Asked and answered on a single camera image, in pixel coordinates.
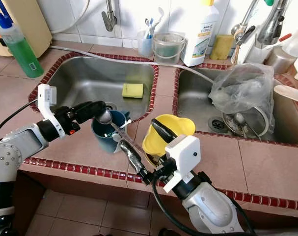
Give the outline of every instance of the plastic bag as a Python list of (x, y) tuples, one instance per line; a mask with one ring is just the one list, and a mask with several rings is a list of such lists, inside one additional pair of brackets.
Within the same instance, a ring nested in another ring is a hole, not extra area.
[(269, 132), (273, 132), (273, 74), (271, 66), (236, 65), (227, 74), (221, 74), (215, 79), (209, 98), (218, 110), (227, 114), (252, 107), (261, 108), (269, 119)]

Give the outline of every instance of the sink drain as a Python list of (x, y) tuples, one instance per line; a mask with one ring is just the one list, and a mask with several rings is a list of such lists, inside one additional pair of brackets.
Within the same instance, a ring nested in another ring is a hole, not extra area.
[(114, 104), (114, 103), (112, 103), (112, 102), (105, 102), (105, 108), (106, 108), (106, 110), (117, 111), (117, 106), (116, 106), (116, 104)]
[(226, 133), (228, 131), (221, 117), (212, 117), (208, 119), (208, 126), (216, 133)]

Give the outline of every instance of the green dish soap bottle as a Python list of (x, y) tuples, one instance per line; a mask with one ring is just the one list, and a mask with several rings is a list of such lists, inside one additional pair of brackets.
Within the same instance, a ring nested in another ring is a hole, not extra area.
[(20, 28), (0, 13), (0, 35), (23, 71), (31, 78), (43, 74), (43, 68), (27, 43)]

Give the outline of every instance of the bottle cap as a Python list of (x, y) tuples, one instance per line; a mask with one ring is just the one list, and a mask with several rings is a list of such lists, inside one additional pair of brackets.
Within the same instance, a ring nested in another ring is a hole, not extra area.
[(3, 29), (12, 27), (10, 18), (6, 15), (2, 15), (1, 13), (0, 13), (0, 27), (2, 27)]
[(265, 2), (268, 6), (272, 6), (274, 3), (274, 0), (265, 0)]
[(212, 6), (214, 0), (201, 0), (201, 4), (205, 6)]

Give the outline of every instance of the double sink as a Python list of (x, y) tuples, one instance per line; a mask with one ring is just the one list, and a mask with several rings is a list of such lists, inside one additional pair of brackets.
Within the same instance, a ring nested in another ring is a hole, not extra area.
[[(214, 80), (224, 70), (196, 68)], [(150, 104), (154, 69), (150, 65), (124, 64), (98, 58), (73, 57), (66, 60), (52, 75), (48, 84), (57, 87), (55, 107), (73, 107), (85, 101), (103, 100), (108, 109), (130, 111), (131, 119), (144, 115)], [(144, 85), (142, 99), (123, 98), (124, 83)], [(274, 85), (281, 84), (274, 80)], [(182, 71), (179, 75), (177, 115), (192, 119), (196, 130), (213, 133), (208, 125), (211, 117), (222, 114), (213, 105), (208, 94), (212, 84), (199, 76)], [(275, 129), (266, 133), (263, 140), (298, 144), (298, 110), (294, 102), (276, 93), (274, 98)]]

